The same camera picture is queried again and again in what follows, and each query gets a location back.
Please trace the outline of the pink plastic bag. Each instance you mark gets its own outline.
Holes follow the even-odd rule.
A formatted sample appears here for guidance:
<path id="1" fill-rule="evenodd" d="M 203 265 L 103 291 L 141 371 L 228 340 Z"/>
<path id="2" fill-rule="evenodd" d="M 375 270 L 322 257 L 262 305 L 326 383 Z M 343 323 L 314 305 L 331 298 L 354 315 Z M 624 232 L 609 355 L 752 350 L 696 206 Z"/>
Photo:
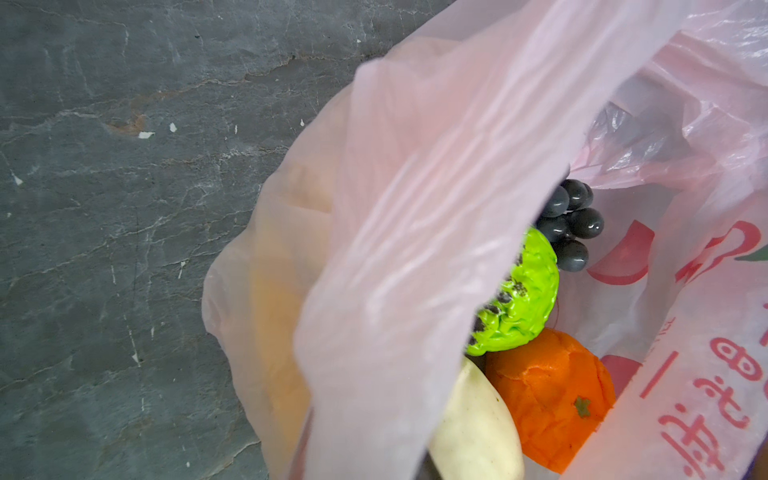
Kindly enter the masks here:
<path id="1" fill-rule="evenodd" d="M 475 310 L 572 174 L 553 315 L 618 400 L 569 479 L 740 479 L 767 435 L 767 5 L 458 1 L 321 110 L 202 314 L 273 479 L 411 479 Z"/>

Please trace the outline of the orange fake fruit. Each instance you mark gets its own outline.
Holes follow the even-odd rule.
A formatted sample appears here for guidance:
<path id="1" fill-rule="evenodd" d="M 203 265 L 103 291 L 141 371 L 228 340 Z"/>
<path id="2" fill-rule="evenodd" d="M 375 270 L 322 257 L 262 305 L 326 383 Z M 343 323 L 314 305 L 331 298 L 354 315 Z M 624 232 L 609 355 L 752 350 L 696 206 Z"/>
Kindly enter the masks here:
<path id="1" fill-rule="evenodd" d="M 523 346 L 489 353 L 485 374 L 514 420 L 523 454 L 557 474 L 616 402 L 612 377 L 598 357 L 550 328 Z"/>

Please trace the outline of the green fake fruit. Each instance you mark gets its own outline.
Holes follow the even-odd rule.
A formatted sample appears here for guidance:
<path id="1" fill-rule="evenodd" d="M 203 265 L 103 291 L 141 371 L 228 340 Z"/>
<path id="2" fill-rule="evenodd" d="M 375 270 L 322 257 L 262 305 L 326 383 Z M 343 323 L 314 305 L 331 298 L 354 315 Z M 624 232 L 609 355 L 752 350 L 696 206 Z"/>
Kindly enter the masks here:
<path id="1" fill-rule="evenodd" d="M 560 274 L 557 257 L 538 230 L 527 231 L 515 264 L 493 297 L 475 312 L 466 354 L 516 349 L 544 329 L 557 299 Z"/>

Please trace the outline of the beige fake fruit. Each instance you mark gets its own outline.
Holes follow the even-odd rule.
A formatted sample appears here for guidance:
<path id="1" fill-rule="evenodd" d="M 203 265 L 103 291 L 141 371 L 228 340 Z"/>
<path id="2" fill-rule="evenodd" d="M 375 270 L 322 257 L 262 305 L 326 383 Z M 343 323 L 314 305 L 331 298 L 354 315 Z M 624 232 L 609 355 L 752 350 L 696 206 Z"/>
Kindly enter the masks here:
<path id="1" fill-rule="evenodd" d="M 462 359 L 428 452 L 443 479 L 520 480 L 521 441 L 510 412 L 478 366 Z"/>

